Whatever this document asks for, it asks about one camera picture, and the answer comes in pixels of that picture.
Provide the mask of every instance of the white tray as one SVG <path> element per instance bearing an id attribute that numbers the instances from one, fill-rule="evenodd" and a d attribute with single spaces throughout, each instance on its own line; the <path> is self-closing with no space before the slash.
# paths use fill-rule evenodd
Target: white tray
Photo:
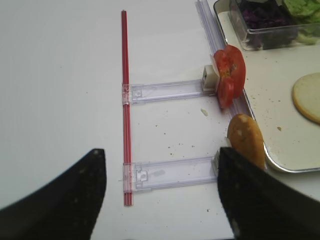
<path id="1" fill-rule="evenodd" d="M 228 10 L 229 0 L 214 4 L 225 40 L 241 49 Z M 258 51 L 242 49 L 242 54 L 247 71 L 244 87 L 263 134 L 267 161 L 284 172 L 319 171 L 320 125 L 296 110 L 292 87 L 300 77 L 320 72 L 320 45 Z"/>

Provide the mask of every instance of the tomato slice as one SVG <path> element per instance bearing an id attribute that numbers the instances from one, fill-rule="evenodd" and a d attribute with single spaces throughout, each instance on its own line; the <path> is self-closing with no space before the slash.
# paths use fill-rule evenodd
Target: tomato slice
<path id="1" fill-rule="evenodd" d="M 231 106 L 234 98 L 234 89 L 234 80 L 230 76 L 220 78 L 217 91 L 220 108 L 225 109 Z"/>
<path id="2" fill-rule="evenodd" d="M 213 55 L 220 78 L 230 76 L 230 61 L 224 50 L 218 50 Z"/>
<path id="3" fill-rule="evenodd" d="M 234 80 L 233 97 L 240 97 L 245 87 L 246 80 L 246 64 L 241 51 L 232 45 L 227 45 L 224 48 L 224 53 L 229 59 L 230 76 Z"/>

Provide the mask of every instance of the plastic container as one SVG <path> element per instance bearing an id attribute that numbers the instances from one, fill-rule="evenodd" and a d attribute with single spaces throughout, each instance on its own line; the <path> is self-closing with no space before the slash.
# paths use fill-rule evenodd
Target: plastic container
<path id="1" fill-rule="evenodd" d="M 285 26 L 250 28 L 240 8 L 243 2 L 248 1 L 230 0 L 229 17 L 240 45 L 244 50 L 277 49 L 299 45 L 315 45 L 320 42 L 320 35 L 318 34 L 320 32 L 320 22 L 297 24 L 297 19 L 291 17 L 282 1 L 274 0 L 274 4 L 278 6 L 278 11 L 281 14 L 287 16 L 287 22 L 283 22 Z M 250 2 L 264 3 L 267 0 Z"/>

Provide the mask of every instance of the crumb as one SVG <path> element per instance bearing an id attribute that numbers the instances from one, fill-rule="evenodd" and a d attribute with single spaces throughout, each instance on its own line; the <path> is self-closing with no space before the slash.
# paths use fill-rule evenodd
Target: crumb
<path id="1" fill-rule="evenodd" d="M 205 109 L 201 108 L 200 111 L 203 113 L 203 115 L 208 117 L 208 112 Z"/>

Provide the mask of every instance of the white surface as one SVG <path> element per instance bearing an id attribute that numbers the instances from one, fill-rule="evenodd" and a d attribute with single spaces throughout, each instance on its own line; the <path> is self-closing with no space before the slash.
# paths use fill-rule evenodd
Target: white surface
<path id="1" fill-rule="evenodd" d="M 123 206 L 122 9 L 131 83 L 202 76 L 210 51 L 193 0 L 0 1 L 0 207 L 104 148 L 107 190 L 93 240 L 229 238 L 215 184 L 135 195 Z M 133 159 L 213 155 L 211 101 L 132 107 Z M 278 175 L 320 199 L 318 173 Z"/>
<path id="2" fill-rule="evenodd" d="M 240 48 L 228 13 L 219 18 L 228 43 Z M 271 158 L 288 170 L 320 168 L 320 126 L 302 116 L 292 100 L 295 82 L 319 72 L 320 45 L 242 52 L 244 87 Z"/>

